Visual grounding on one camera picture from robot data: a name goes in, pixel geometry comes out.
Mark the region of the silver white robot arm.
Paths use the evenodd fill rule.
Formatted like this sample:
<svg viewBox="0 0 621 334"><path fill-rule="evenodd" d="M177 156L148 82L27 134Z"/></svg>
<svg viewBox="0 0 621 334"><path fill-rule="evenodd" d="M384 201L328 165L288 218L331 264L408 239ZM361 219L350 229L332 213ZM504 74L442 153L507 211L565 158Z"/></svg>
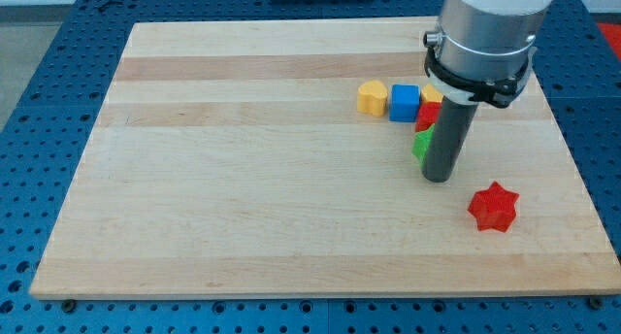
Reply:
<svg viewBox="0 0 621 334"><path fill-rule="evenodd" d="M464 106L506 108L533 70L535 41L552 0L444 0L423 36L429 82Z"/></svg>

